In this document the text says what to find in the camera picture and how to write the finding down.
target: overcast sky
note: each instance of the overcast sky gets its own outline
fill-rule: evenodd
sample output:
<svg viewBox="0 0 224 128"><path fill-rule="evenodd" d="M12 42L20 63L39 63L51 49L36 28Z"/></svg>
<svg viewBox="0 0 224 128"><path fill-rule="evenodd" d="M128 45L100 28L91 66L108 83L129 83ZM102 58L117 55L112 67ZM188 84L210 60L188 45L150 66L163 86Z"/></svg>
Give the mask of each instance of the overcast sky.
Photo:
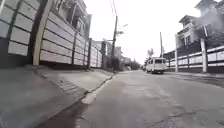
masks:
<svg viewBox="0 0 224 128"><path fill-rule="evenodd" d="M92 14L90 36L100 41L111 40L115 15L112 0L84 0ZM179 20L184 15L200 16L195 5L200 0L114 0L119 17L119 30L124 34L117 38L123 55L143 63L147 50L153 48L154 56L160 54L159 32L162 32L165 52L174 50L175 33L182 29Z"/></svg>

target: concrete wall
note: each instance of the concrete wall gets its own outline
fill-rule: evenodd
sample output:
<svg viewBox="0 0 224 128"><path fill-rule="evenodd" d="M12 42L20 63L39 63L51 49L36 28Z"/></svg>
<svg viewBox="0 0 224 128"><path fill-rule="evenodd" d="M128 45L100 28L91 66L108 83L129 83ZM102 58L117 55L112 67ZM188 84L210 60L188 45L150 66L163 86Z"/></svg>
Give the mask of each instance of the concrete wall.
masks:
<svg viewBox="0 0 224 128"><path fill-rule="evenodd" d="M94 68L101 68L102 67L102 54L101 54L101 47L95 41L92 41L91 46L91 57L90 57L90 66Z"/></svg>
<svg viewBox="0 0 224 128"><path fill-rule="evenodd" d="M46 23L41 61L86 66L89 42L52 8Z"/></svg>
<svg viewBox="0 0 224 128"><path fill-rule="evenodd" d="M208 53L208 72L224 72L224 46L207 50ZM167 60L168 69L175 68L175 59ZM188 56L178 57L179 71L202 72L201 52L189 54Z"/></svg>
<svg viewBox="0 0 224 128"><path fill-rule="evenodd" d="M38 0L6 0L0 15L0 68L30 63L30 39Z"/></svg>

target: road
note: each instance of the road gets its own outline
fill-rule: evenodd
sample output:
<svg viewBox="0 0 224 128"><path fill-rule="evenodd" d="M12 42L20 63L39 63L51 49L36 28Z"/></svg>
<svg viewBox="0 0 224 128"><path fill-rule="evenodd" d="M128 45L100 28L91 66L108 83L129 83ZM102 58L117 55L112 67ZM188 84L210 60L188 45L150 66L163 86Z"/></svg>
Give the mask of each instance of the road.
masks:
<svg viewBox="0 0 224 128"><path fill-rule="evenodd" d="M224 128L220 85L169 74L123 72L83 99L83 109L70 115L72 119L59 115L51 124L54 128L61 122L66 128Z"/></svg>

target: pole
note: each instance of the pole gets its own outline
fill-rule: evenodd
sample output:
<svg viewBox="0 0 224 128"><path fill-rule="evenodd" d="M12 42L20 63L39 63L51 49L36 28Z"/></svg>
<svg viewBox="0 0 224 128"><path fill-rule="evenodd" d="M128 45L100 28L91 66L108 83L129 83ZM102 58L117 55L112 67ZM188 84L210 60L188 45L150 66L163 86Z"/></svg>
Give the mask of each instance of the pole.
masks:
<svg viewBox="0 0 224 128"><path fill-rule="evenodd" d="M163 58L163 39L162 33L160 32L160 48L161 48L161 57Z"/></svg>
<svg viewBox="0 0 224 128"><path fill-rule="evenodd" d="M114 58L114 49L115 49L115 42L116 42L116 35L117 35L117 22L118 22L118 16L116 16L115 20L115 27L114 27L114 36L113 36L113 44L112 44L112 58Z"/></svg>
<svg viewBox="0 0 224 128"><path fill-rule="evenodd" d="M118 16L116 16L115 20L115 27L114 27L114 37L113 37L113 44L112 44L112 54L111 54L111 62L112 62L112 67L113 70L115 71L115 57L114 57L114 50L115 50L115 42L116 42L116 36L117 36L117 21L118 21Z"/></svg>

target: window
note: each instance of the window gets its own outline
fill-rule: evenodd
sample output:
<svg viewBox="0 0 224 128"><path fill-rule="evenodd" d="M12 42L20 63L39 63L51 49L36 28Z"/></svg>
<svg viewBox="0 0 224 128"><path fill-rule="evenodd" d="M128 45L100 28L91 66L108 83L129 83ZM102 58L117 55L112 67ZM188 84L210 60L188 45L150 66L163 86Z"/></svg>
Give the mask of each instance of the window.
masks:
<svg viewBox="0 0 224 128"><path fill-rule="evenodd" d="M72 20L74 17L74 11L76 9L76 4L73 4L71 8L68 9L67 21L72 24Z"/></svg>
<svg viewBox="0 0 224 128"><path fill-rule="evenodd" d="M182 45L185 45L184 38L181 38L180 41L181 41L181 46L182 46Z"/></svg>
<svg viewBox="0 0 224 128"><path fill-rule="evenodd" d="M185 38L185 45L188 45L188 44L190 44L191 43L191 36L187 36L186 38Z"/></svg>
<svg viewBox="0 0 224 128"><path fill-rule="evenodd" d="M59 11L62 3L63 3L63 0L54 0L53 6L56 8L57 11Z"/></svg>
<svg viewBox="0 0 224 128"><path fill-rule="evenodd" d="M166 60L164 60L164 59L157 59L157 60L155 60L155 64L165 64L166 63Z"/></svg>

